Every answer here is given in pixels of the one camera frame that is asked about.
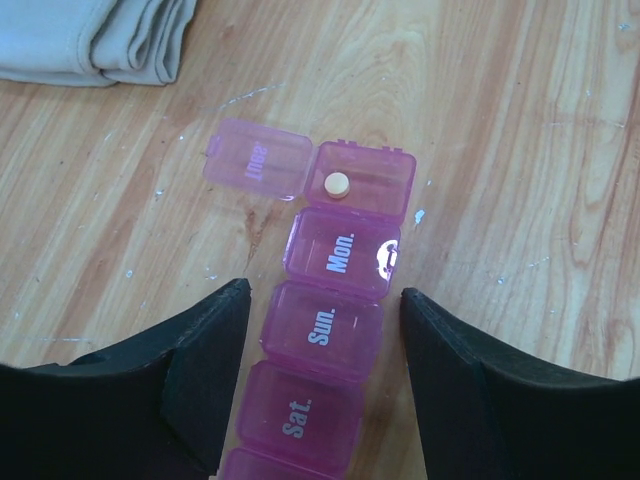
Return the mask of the pink weekly pill organizer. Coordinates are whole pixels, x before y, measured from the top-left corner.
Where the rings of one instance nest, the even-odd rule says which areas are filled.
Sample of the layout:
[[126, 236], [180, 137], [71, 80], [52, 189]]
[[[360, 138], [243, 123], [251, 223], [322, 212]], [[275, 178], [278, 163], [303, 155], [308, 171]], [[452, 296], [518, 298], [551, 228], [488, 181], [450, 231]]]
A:
[[[206, 151], [213, 183], [306, 206], [294, 217], [286, 273], [271, 296], [236, 421], [226, 479], [340, 479], [364, 413], [383, 337], [381, 300], [396, 269], [417, 162], [391, 147], [223, 120]], [[343, 172], [349, 194], [324, 180]]]

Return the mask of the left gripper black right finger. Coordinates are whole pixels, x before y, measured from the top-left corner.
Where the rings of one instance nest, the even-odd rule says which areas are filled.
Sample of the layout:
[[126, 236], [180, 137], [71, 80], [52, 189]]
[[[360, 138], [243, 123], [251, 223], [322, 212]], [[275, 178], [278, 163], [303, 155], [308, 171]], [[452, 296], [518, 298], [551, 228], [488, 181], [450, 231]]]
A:
[[428, 478], [638, 478], [638, 379], [544, 361], [415, 288], [400, 327]]

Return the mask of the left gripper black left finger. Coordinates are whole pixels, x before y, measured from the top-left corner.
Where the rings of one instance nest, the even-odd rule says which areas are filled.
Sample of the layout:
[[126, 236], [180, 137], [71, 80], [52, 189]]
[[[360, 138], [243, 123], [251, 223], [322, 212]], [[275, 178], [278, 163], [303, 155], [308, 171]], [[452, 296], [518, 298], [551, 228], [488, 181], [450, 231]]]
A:
[[66, 365], [1, 368], [5, 479], [206, 479], [220, 467], [251, 307], [244, 278]]

